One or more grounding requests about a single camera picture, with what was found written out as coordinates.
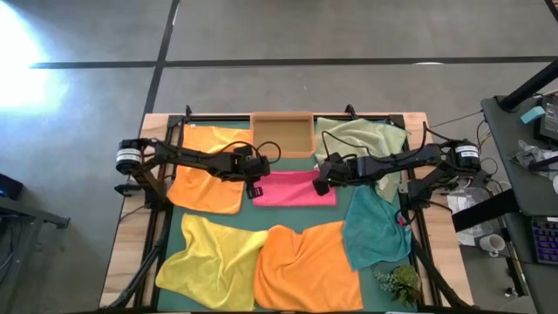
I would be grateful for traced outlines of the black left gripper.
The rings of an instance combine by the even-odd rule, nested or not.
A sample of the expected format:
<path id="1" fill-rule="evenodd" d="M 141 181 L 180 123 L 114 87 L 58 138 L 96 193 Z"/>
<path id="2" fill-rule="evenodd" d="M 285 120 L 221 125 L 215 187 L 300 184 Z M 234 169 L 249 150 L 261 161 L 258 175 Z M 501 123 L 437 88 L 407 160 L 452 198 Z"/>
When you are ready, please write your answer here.
<path id="1" fill-rule="evenodd" d="M 270 163 L 266 156 L 241 156 L 234 158 L 231 181 L 246 181 L 246 191 L 249 199 L 263 196 L 261 187 L 255 188 L 253 181 L 270 175 Z"/>

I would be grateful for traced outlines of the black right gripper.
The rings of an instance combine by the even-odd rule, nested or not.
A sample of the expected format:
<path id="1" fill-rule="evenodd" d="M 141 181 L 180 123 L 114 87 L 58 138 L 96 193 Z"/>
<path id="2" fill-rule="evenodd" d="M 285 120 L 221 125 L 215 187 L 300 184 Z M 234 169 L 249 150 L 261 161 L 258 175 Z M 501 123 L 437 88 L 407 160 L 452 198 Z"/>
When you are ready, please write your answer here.
<path id="1" fill-rule="evenodd" d="M 356 158 L 343 160 L 326 159 L 319 166 L 319 179 L 323 183 L 315 179 L 313 180 L 313 187 L 316 193 L 322 196 L 330 192 L 330 186 L 327 181 L 351 181 L 359 177 Z"/>

